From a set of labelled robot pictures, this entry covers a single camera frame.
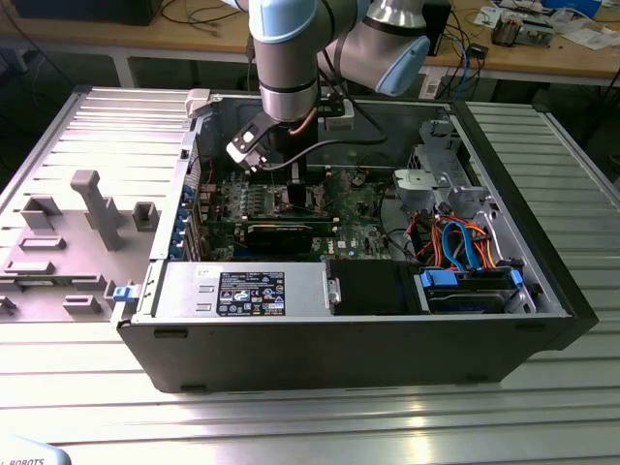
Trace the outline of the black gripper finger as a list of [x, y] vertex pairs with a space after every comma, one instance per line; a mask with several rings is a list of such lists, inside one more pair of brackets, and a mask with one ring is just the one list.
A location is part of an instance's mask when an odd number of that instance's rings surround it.
[[304, 163], [292, 163], [286, 168], [287, 192], [289, 203], [305, 204], [306, 200], [306, 166]]

